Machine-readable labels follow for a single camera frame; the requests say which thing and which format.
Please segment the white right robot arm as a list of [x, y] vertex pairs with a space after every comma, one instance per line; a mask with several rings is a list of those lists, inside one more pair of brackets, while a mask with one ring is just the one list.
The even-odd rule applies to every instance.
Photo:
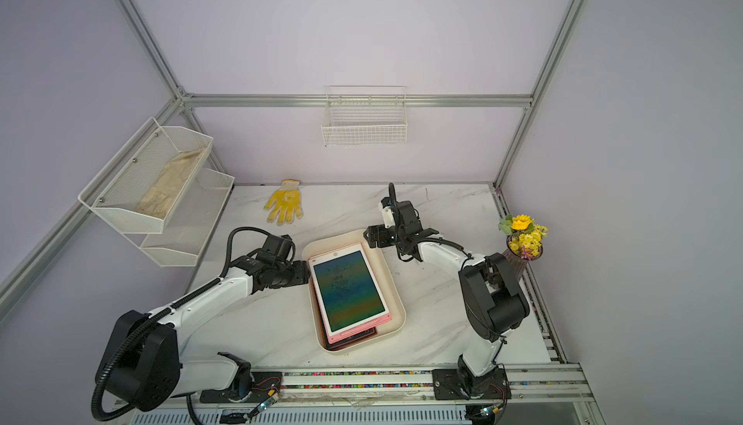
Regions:
[[483, 398], [491, 388], [504, 391], [505, 382], [496, 380], [504, 373], [498, 357], [508, 336], [530, 313], [516, 270], [503, 254], [472, 253], [424, 227], [412, 202], [399, 201], [393, 189], [381, 200], [379, 210], [383, 223], [364, 231], [369, 247], [392, 247], [402, 262], [431, 264], [460, 285], [473, 338], [458, 359], [456, 380], [444, 380], [438, 390], [462, 399]]

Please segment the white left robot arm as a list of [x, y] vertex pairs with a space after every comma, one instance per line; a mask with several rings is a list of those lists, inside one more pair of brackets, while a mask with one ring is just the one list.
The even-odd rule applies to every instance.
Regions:
[[217, 277], [149, 312], [131, 310], [114, 324], [96, 375], [91, 415], [106, 422], [132, 410], [152, 411], [171, 397], [183, 397], [197, 422], [193, 395], [218, 391], [230, 402], [246, 401], [255, 382], [249, 361], [219, 351], [210, 358], [185, 359], [191, 337], [234, 304], [263, 290], [309, 284], [311, 273], [298, 260], [289, 235], [263, 231], [263, 245], [243, 256], [233, 254], [236, 228], [228, 235], [224, 266]]

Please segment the pink white writing tablet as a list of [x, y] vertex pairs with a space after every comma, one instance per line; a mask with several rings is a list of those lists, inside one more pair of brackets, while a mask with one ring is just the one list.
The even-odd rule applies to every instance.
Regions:
[[331, 342], [391, 322], [391, 310], [361, 243], [313, 256], [308, 264]]

